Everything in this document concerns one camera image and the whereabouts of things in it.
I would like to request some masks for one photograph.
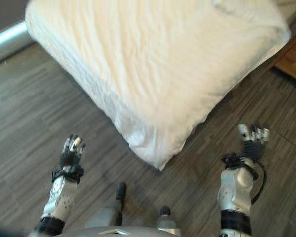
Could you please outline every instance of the black cable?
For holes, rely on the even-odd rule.
[[[260,161],[256,161],[256,163],[261,167],[261,169],[263,170],[263,182],[262,182],[262,185],[260,187],[260,190],[258,191],[258,193],[254,196],[253,199],[251,199],[251,205],[255,204],[256,201],[258,200],[258,198],[260,197],[263,189],[264,189],[264,186],[266,184],[266,181],[267,181],[267,174],[266,174],[266,170],[264,168],[264,165],[260,162]]]

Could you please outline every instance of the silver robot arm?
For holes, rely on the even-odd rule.
[[[221,174],[221,188],[218,192],[218,203],[221,208],[222,230],[220,237],[250,237],[250,208],[259,198],[266,182],[266,173],[259,162],[265,144],[268,141],[269,130],[240,124],[238,129],[243,136],[243,152],[241,156],[229,154],[223,162],[226,169]],[[264,171],[262,188],[251,199],[250,192],[258,174],[254,168],[256,163]]]
[[[85,147],[81,142],[82,139],[77,135],[71,135],[66,140],[59,160],[61,169],[52,173],[53,185],[49,200],[30,237],[49,237],[62,233],[72,211],[80,177],[84,173],[79,165]]]

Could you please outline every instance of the baseboard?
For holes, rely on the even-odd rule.
[[[24,21],[6,29],[0,33],[0,61],[33,42]]]

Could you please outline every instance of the wooden floor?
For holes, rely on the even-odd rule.
[[[67,230],[128,184],[125,225],[154,226],[167,204],[184,235],[216,237],[223,154],[240,151],[236,125],[270,127],[268,183],[252,207],[255,237],[296,237],[296,84],[259,67],[227,95],[160,173],[131,152],[111,121],[37,44],[0,64],[0,226],[28,233],[48,199],[51,171],[71,133],[87,144],[85,176]]]

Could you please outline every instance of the wooden furniture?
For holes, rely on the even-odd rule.
[[[288,42],[267,69],[273,66],[296,79],[296,37]]]

